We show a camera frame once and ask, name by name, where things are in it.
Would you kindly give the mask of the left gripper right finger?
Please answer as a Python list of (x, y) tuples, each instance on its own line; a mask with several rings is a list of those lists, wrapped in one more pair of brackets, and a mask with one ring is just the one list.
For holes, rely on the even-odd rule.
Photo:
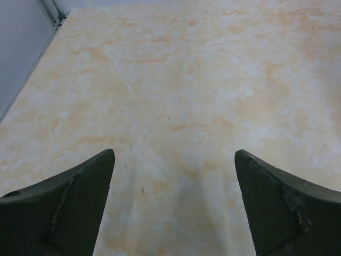
[(234, 162), (257, 255), (340, 255), (340, 192), (245, 150)]

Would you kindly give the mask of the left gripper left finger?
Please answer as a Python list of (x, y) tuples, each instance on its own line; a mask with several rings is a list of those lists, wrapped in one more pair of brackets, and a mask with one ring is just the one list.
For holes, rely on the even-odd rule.
[(1, 197), (1, 255), (92, 255), (115, 154), (85, 162)]

